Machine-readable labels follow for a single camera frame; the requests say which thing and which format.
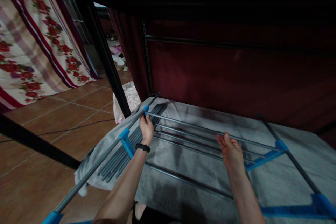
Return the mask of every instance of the finger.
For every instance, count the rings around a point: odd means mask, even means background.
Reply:
[[[149,114],[146,115],[146,121],[149,123],[149,122],[152,122],[151,121],[151,116]]]
[[[145,123],[146,123],[146,120],[145,120],[144,115],[142,114],[142,115],[140,116],[140,124],[145,124]]]
[[[229,136],[228,133],[226,133],[226,134],[224,135],[224,140],[225,140],[225,143],[226,143],[227,146],[229,146],[229,147],[233,147],[233,144],[232,144],[232,142],[231,142],[231,138],[230,138],[230,136]]]
[[[237,149],[239,149],[239,150],[242,149],[242,148],[240,147],[239,142],[238,142],[236,139],[231,138],[231,142],[232,142],[233,146],[236,147]]]
[[[222,139],[220,135],[216,135],[216,140],[219,143],[220,149],[223,150],[225,149],[225,141]]]

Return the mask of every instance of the floral curtain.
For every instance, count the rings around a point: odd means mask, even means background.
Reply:
[[[59,0],[0,0],[0,109],[98,79]]]

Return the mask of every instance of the brown floor tile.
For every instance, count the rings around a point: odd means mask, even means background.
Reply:
[[[99,111],[79,126],[109,119],[114,119],[114,115]],[[70,156],[82,160],[83,157],[115,126],[116,123],[113,120],[74,129],[57,139],[57,141],[54,142],[54,146],[68,153]]]
[[[103,87],[83,98],[80,98],[74,103],[92,107],[94,109],[101,109],[105,107],[108,103],[113,101],[113,92],[111,88]]]
[[[9,111],[5,113],[5,116],[18,124],[23,124],[64,104],[66,103],[63,101],[47,97],[43,100],[28,104],[27,106]]]
[[[41,223],[75,185],[74,170],[38,153],[0,184],[2,223]]]
[[[128,71],[118,71],[118,75],[119,75],[119,78],[124,78],[124,77],[127,77],[127,76],[130,76],[131,75],[131,72],[128,70]]]
[[[101,110],[109,112],[109,113],[113,113],[113,103],[110,103],[109,105],[105,106]]]
[[[65,129],[67,130],[76,126],[95,112],[96,110],[90,108],[78,106],[76,104],[67,104],[25,124],[24,127],[36,135]],[[46,141],[51,142],[63,133],[64,132],[54,133],[43,135],[41,137]]]
[[[124,85],[124,84],[126,84],[126,83],[128,83],[130,81],[132,81],[132,79],[129,79],[128,77],[120,79],[120,82],[121,82],[122,85]]]
[[[80,98],[88,93],[94,92],[99,89],[98,86],[94,85],[83,85],[81,87],[77,87],[75,89],[70,89],[63,93],[53,95],[54,98],[65,100],[68,102],[72,102],[73,100]]]
[[[90,85],[96,85],[96,86],[106,86],[109,84],[109,81],[106,78],[106,75],[102,77],[103,79],[97,80],[95,82],[92,82]]]
[[[9,140],[5,136],[0,136],[0,141]],[[31,157],[35,151],[16,142],[10,141],[1,143],[0,148],[0,176],[19,165],[27,158]]]
[[[84,222],[94,219],[110,192],[92,186],[88,186],[87,191],[84,198],[76,194],[70,201],[62,211],[64,216],[61,223]]]

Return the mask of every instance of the white towel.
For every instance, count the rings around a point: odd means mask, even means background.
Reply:
[[[129,105],[131,112],[136,109],[141,103],[137,90],[135,89],[134,82],[128,82],[122,87],[125,92],[126,100]],[[125,120],[123,112],[119,106],[116,96],[113,93],[113,112],[116,123],[121,123]]]

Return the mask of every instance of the electrical wire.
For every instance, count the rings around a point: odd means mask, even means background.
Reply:
[[[96,123],[102,123],[102,122],[106,122],[106,121],[114,121],[114,119],[108,119],[108,120],[103,120],[103,121],[97,121],[97,122],[94,122],[94,123],[90,123],[90,124],[86,124],[86,125],[83,125],[83,126],[80,126],[80,127],[76,127],[76,128],[72,128],[72,129],[64,129],[64,130],[61,130],[61,131],[53,131],[53,132],[48,132],[48,133],[43,133],[43,134],[40,134],[38,135],[39,137],[42,136],[42,135],[49,135],[49,134],[54,134],[54,133],[59,133],[59,132],[65,132],[65,131],[71,131],[71,130],[76,130],[76,129],[79,129],[79,128],[83,128],[83,127],[86,127],[86,126],[90,126],[92,124],[96,124]],[[4,142],[10,142],[10,141],[14,141],[13,139],[11,140],[6,140],[6,141],[1,141],[1,143],[4,143]]]

